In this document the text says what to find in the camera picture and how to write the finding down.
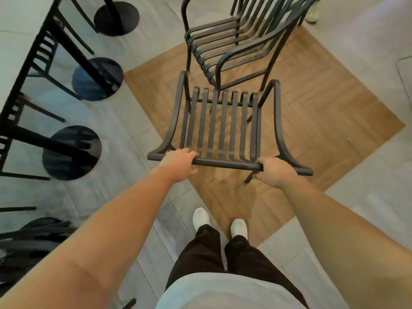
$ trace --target herringbone wood floor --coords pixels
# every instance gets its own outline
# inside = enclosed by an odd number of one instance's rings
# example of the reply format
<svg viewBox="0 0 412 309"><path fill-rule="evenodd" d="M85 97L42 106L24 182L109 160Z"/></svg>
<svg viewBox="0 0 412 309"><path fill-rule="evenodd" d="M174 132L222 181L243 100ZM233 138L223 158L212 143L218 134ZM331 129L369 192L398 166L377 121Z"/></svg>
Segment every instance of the herringbone wood floor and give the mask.
<svg viewBox="0 0 412 309"><path fill-rule="evenodd" d="M224 72L222 82L266 67L268 58ZM168 130L178 76L185 63L186 44L182 43L125 74L125 81L162 138ZM315 171L308 180L322 191L404 127L302 27L293 31L284 46L272 78L281 82L286 144L296 160ZM258 77L231 90L257 92L261 80ZM213 90L194 59L189 82L191 89ZM276 153L273 99L269 97L262 109L261 155ZM256 180L245 185L247 175L246 171L199 167L198 175L190 181L228 236L233 219L243 218L250 242L257 246L294 213L282 192Z"/></svg>

